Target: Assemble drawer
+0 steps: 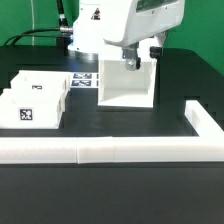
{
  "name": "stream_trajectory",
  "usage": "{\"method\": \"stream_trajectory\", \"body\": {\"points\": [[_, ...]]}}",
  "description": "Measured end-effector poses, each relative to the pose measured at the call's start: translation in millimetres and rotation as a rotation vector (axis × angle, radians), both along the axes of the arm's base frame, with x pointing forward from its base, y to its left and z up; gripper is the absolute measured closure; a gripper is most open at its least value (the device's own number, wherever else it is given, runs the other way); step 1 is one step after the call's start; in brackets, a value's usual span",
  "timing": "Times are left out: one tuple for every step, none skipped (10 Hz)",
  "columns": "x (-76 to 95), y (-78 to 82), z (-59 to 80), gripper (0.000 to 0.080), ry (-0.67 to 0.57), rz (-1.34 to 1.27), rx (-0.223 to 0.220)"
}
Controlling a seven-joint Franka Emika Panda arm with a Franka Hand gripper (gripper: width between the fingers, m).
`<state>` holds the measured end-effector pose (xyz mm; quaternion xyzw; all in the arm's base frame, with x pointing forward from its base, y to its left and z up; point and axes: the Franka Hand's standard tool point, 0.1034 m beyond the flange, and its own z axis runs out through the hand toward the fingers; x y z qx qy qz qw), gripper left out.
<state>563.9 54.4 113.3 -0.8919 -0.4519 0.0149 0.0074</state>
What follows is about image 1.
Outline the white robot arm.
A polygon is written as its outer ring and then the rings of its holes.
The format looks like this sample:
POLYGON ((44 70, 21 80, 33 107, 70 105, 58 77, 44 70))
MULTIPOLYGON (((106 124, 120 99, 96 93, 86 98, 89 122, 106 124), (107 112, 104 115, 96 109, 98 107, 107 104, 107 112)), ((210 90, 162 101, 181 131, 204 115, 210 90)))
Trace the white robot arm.
POLYGON ((128 70, 138 70, 139 43, 153 38, 150 57, 158 58, 170 29, 181 24, 185 0, 79 0, 79 16, 68 49, 95 61, 103 44, 121 47, 128 70))

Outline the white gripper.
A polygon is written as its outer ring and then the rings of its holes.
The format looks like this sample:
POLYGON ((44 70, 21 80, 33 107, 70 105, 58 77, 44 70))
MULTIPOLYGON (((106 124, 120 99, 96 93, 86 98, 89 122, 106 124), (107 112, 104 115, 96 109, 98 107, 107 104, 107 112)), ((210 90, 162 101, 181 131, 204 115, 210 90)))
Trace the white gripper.
MULTIPOLYGON (((107 44, 125 47, 126 68, 139 70, 141 58, 137 42, 178 26, 184 16, 184 7, 185 0, 103 0, 103 39, 107 44)), ((150 47, 152 59, 161 56, 161 47, 150 47)))

